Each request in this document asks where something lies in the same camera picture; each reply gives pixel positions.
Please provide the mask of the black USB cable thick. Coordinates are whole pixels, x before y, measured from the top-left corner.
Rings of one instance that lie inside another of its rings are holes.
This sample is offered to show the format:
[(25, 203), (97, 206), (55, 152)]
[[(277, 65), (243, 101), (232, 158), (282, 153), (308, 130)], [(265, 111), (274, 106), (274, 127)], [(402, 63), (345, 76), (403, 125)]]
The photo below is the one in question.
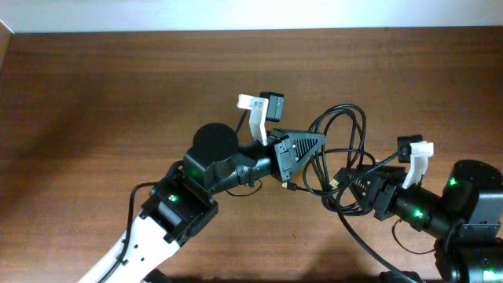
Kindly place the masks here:
[[(316, 149), (314, 153), (310, 155), (303, 167), (302, 176), (304, 187), (297, 186), (291, 182), (286, 184), (286, 186), (289, 186), (290, 190), (308, 192), (320, 197), (323, 206), (331, 212), (337, 211), (336, 195), (340, 189), (330, 184), (329, 169), (326, 162), (327, 155), (331, 153), (346, 153), (346, 168), (349, 169), (353, 166), (356, 166), (356, 168), (362, 167), (364, 157), (369, 158), (372, 165), (376, 164), (375, 157), (365, 151), (367, 119), (364, 110), (357, 105), (346, 103), (332, 106), (311, 123), (308, 127), (308, 131), (310, 133), (327, 136), (331, 125), (340, 116), (347, 116), (351, 120), (351, 132), (347, 147), (326, 149), (326, 146), (323, 145), (320, 149)], [(313, 188), (307, 181), (307, 170), (309, 167), (313, 169), (320, 183), (320, 189)]]

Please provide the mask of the black USB cable thin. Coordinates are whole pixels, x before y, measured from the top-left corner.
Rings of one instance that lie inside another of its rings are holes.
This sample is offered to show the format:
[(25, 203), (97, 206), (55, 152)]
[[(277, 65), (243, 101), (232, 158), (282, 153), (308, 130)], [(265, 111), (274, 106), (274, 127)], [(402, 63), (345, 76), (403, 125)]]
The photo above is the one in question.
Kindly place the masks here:
[[(352, 167), (357, 161), (362, 162), (365, 149), (366, 116), (364, 111), (354, 104), (339, 104), (332, 106), (318, 116), (308, 127), (310, 132), (322, 133), (327, 136), (332, 123), (340, 116), (347, 116), (351, 120), (351, 132), (347, 150), (347, 166)], [(329, 188), (329, 172), (327, 165), (327, 155), (329, 150), (323, 145), (308, 160), (303, 170), (303, 181), (309, 193), (317, 197), (324, 197), (333, 194)], [(320, 182), (320, 189), (313, 189), (307, 181), (307, 168), (311, 165), (313, 171)]]

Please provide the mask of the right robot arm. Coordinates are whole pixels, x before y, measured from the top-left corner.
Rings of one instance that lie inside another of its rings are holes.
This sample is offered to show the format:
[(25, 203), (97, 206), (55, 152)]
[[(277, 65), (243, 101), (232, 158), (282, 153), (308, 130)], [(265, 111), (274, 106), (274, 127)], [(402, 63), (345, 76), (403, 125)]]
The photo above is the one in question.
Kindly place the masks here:
[(478, 160), (457, 161), (442, 195), (406, 184), (404, 167), (341, 169), (358, 204), (383, 221), (393, 215), (435, 238), (435, 265), (445, 282), (502, 280), (502, 173)]

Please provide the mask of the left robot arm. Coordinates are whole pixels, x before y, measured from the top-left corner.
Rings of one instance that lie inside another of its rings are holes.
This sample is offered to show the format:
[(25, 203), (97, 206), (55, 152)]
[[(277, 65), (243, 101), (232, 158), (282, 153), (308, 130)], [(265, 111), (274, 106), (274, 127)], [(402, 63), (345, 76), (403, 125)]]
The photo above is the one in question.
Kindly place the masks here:
[(138, 215), (128, 215), (124, 234), (80, 280), (146, 282), (217, 215), (216, 194), (265, 176), (286, 183), (324, 144), (320, 133), (273, 129), (264, 142), (242, 145), (223, 123), (202, 126), (183, 159), (149, 183)]

